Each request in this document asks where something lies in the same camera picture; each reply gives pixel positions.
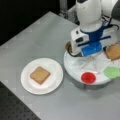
white platform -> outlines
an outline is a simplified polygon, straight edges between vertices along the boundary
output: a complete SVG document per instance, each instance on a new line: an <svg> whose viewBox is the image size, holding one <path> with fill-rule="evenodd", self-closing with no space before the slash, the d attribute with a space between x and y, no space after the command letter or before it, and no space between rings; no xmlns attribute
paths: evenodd
<svg viewBox="0 0 120 120"><path fill-rule="evenodd" d="M95 54L92 57L72 57L67 52L64 55L64 66L68 74L75 80L84 83L81 76L85 72L91 72L96 76L96 81L90 85L102 85L111 79L103 73L108 66L119 66L119 60L111 61L107 59L104 52Z"/></svg>

metal table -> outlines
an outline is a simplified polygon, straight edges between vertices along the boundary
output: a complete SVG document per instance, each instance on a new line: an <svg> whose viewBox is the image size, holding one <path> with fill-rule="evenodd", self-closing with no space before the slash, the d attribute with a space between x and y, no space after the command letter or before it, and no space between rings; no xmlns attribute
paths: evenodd
<svg viewBox="0 0 120 120"><path fill-rule="evenodd" d="M120 81L95 91L84 91L72 84L65 72L65 43L75 24L49 12L0 47L0 80L42 120L118 120ZM32 60L47 57L64 70L59 88L46 95L33 95L21 85L23 68Z"/></svg>

black cable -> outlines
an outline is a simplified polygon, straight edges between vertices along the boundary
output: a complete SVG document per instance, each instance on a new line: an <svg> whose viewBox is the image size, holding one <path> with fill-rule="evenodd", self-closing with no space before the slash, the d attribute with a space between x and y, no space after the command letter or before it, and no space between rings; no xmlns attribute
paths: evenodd
<svg viewBox="0 0 120 120"><path fill-rule="evenodd" d="M109 22L108 22L108 26L111 24L112 21L112 17L110 18Z"/></svg>
<svg viewBox="0 0 120 120"><path fill-rule="evenodd" d="M116 26L117 27L117 30L119 30L120 29L120 27L118 26L118 25L116 25L116 24L111 24L112 26Z"/></svg>

green object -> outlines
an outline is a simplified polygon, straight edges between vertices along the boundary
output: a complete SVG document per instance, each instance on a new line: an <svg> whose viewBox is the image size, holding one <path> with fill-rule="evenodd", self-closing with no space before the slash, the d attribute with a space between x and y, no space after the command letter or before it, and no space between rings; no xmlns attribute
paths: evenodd
<svg viewBox="0 0 120 120"><path fill-rule="evenodd" d="M120 68L118 68L118 67L107 67L107 68L104 70L104 74L105 74L108 78L120 77Z"/></svg>

white plate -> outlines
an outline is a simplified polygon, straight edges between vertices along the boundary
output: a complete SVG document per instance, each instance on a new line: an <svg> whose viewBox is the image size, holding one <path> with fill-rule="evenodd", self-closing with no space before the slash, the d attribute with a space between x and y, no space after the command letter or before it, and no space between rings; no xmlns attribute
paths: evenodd
<svg viewBox="0 0 120 120"><path fill-rule="evenodd" d="M39 85L30 78L30 74L39 66L50 72L50 76L42 85ZM55 60L49 58L40 58L30 62L21 73L22 86L33 94L46 94L52 92L60 85L62 79L62 67Z"/></svg>

